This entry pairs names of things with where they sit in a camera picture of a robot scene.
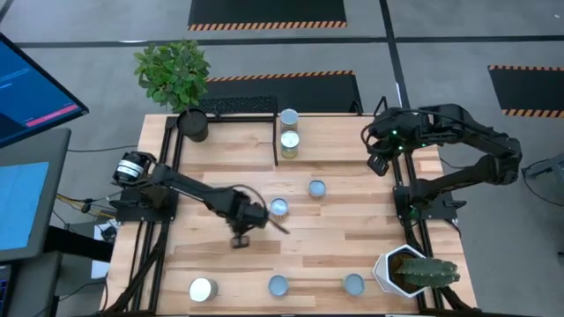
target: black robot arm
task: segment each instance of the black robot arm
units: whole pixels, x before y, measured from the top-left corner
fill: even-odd
[[[155,167],[148,173],[153,164]],[[270,220],[267,207],[252,203],[247,194],[234,189],[239,186],[213,188],[182,175],[165,164],[156,163],[155,157],[150,153],[126,153],[115,171],[114,180],[123,188],[139,188],[149,195],[158,192],[152,189],[170,188],[202,202],[208,210],[224,218],[231,227],[234,233],[233,248],[247,247],[249,238],[243,235],[256,227],[264,228]],[[279,225],[276,227],[288,233]]]
[[[377,139],[373,144],[371,137]],[[486,153],[474,166],[431,181],[413,181],[410,201],[416,208],[426,208],[442,193],[481,182],[510,184],[517,179],[522,157],[519,141],[475,122],[454,104],[388,109],[362,130],[362,140],[370,154],[368,166],[380,176],[386,174],[393,158],[429,145],[463,143]]]

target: monitor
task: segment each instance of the monitor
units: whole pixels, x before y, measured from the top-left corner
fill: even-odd
[[[0,33],[0,148],[88,114],[88,108]]]

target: keyboard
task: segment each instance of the keyboard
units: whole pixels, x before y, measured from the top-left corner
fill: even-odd
[[[8,315],[8,287],[10,285],[11,265],[0,264],[0,317]]]

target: wooden table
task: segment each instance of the wooden table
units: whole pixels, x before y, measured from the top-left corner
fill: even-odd
[[[159,155],[166,118],[145,117],[140,151]],[[272,226],[255,229],[249,233],[250,247],[232,250],[225,221],[201,203],[182,197],[168,236],[158,313],[416,313],[415,299],[383,292],[371,272],[380,254],[405,243],[391,194],[394,173],[378,177],[366,165],[360,130],[372,120],[349,114],[302,114],[300,155],[284,159],[278,148],[279,166],[273,160],[272,123],[210,123],[206,141],[195,144],[186,139],[181,173],[216,187],[247,184],[267,202],[285,198],[290,216],[283,225],[291,234]],[[436,147],[417,150],[413,158],[419,177],[442,175]],[[327,186],[320,201],[308,195],[311,180],[323,180]],[[443,221],[427,224],[435,257],[459,267],[462,277],[452,288],[475,306],[458,233]],[[137,226],[125,224],[117,235],[108,274],[110,304],[128,284]],[[347,296],[341,288],[342,278],[350,273],[365,278],[366,290],[360,297]],[[277,274],[290,282],[283,298],[268,292],[269,279]],[[211,302],[194,303],[188,288],[201,276],[218,282],[219,295]],[[151,281],[150,272],[142,308],[147,306]],[[427,304],[433,305],[428,294]]]

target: hazard tape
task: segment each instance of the hazard tape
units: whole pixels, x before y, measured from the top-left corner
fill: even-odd
[[[564,67],[536,67],[536,66],[508,66],[508,65],[490,65],[489,70],[560,70],[563,71]]]
[[[502,109],[501,112],[510,116],[564,118],[564,111],[562,110]]]
[[[189,31],[233,31],[233,30],[272,30],[285,28],[335,28],[346,27],[345,21],[305,21],[305,22],[254,22],[254,23],[206,23],[188,26]]]
[[[268,74],[268,75],[245,75],[245,76],[231,76],[231,77],[208,77],[206,82],[222,82],[234,80],[255,80],[255,79],[273,79],[273,78],[292,78],[292,77],[316,77],[316,76],[330,76],[330,75],[354,75],[352,70],[331,70],[331,71],[310,71],[302,73],[290,74]]]

